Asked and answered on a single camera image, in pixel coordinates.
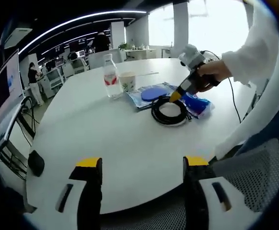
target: woman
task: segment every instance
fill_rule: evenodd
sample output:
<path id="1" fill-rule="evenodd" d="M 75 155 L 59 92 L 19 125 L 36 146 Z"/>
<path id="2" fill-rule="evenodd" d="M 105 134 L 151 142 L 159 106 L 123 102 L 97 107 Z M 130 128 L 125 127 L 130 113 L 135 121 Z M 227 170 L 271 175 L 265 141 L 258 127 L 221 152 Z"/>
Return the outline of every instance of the woman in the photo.
<path id="1" fill-rule="evenodd" d="M 237 154 L 252 150 L 272 138 L 279 140 L 279 33 L 267 8 L 254 6 L 253 26 L 245 44 L 238 51 L 224 53 L 222 60 L 203 65 L 198 72 L 200 75 L 215 74 L 218 81 L 233 76 L 235 81 L 242 84 L 254 78 L 269 79 L 251 113 L 215 148 L 217 159 L 248 138 Z"/>
<path id="2" fill-rule="evenodd" d="M 42 106 L 44 104 L 44 101 L 42 99 L 42 96 L 40 95 L 39 86 L 38 86 L 38 83 L 36 80 L 36 78 L 38 78 L 40 76 L 41 76 L 41 72 L 37 72 L 37 70 L 35 69 L 34 63 L 31 62 L 29 65 L 29 72 L 28 72 L 29 86 L 31 88 L 33 97 L 37 101 L 38 105 Z"/>

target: person's hand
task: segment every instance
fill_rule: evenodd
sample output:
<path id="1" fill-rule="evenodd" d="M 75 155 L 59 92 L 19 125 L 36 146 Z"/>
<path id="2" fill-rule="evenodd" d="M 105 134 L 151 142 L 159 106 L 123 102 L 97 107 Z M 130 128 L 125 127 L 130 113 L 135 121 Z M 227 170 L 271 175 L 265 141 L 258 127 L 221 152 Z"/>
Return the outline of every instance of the person's hand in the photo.
<path id="1" fill-rule="evenodd" d="M 212 61 L 207 64 L 202 65 L 197 70 L 197 73 L 202 76 L 204 74 L 214 74 L 215 80 L 221 82 L 222 80 L 231 77 L 232 74 L 230 70 L 227 68 L 225 63 L 222 60 Z M 208 85 L 206 88 L 202 89 L 201 92 L 205 92 L 211 89 L 213 86 Z"/>

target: water bottle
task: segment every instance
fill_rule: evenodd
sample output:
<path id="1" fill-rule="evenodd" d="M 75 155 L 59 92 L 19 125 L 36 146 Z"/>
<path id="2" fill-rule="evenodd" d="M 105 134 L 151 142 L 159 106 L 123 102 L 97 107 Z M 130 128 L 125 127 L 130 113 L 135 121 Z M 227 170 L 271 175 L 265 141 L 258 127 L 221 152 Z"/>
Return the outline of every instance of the water bottle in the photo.
<path id="1" fill-rule="evenodd" d="M 107 95 L 110 98 L 117 98 L 122 93 L 122 90 L 118 82 L 118 72 L 113 62 L 112 54 L 104 55 L 104 60 L 104 80 Z"/>

